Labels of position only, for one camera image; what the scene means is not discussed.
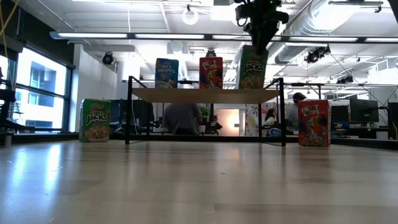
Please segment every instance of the blue cereal box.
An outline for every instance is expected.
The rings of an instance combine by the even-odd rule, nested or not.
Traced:
[[[158,58],[155,70],[155,88],[177,88],[178,60]]]

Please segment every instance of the ceiling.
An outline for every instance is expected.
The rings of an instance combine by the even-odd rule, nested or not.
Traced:
[[[383,1],[382,11],[374,13],[375,6],[361,6],[345,23],[337,27],[330,35],[381,35],[398,36],[398,24],[392,13],[388,1]],[[299,13],[308,0],[296,0],[295,4],[284,4],[282,10],[293,18]],[[182,21],[184,5],[172,6],[165,4],[116,4],[103,2],[81,2],[72,0],[21,0],[20,5],[41,21],[60,32],[173,32],[173,33],[211,33],[211,34],[242,34],[242,28],[229,21],[211,19],[213,0],[204,0],[200,7],[193,4],[192,9],[199,11],[198,22],[187,25]],[[226,11],[233,11],[234,7],[224,7],[221,17],[229,18]],[[339,15],[330,15],[333,20]],[[147,62],[141,68],[146,77],[153,76],[153,64],[157,57],[167,55],[169,41],[154,40],[91,40],[90,46],[96,49],[107,45],[133,45],[138,49],[142,59]],[[230,63],[239,50],[239,42],[207,42],[191,41],[188,46],[214,48],[218,56],[223,57],[225,63]],[[302,57],[296,57],[290,66],[268,65],[268,80],[283,72],[286,82],[299,82],[305,79],[325,82],[332,75],[337,75],[345,69],[352,68],[354,75],[363,77],[368,74],[368,68],[381,61],[385,56],[397,56],[396,45],[369,45],[369,44],[331,44],[334,55],[327,56],[308,69],[303,64]],[[123,59],[127,52],[116,54]],[[196,52],[187,55],[189,70],[198,70],[198,58],[204,56]]]

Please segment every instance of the white wall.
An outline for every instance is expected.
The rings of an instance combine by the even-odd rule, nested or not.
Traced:
[[[80,44],[75,45],[72,74],[72,94],[69,129],[79,132],[80,103],[84,99],[116,99],[117,75],[114,70],[87,54]]]

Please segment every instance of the building outside window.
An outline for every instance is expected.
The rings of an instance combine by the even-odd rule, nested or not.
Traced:
[[[32,50],[19,54],[14,122],[36,128],[62,128],[67,68]]]

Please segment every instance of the wooden shelf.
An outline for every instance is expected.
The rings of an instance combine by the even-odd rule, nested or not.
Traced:
[[[150,103],[260,104],[279,95],[277,90],[133,88],[132,94]]]

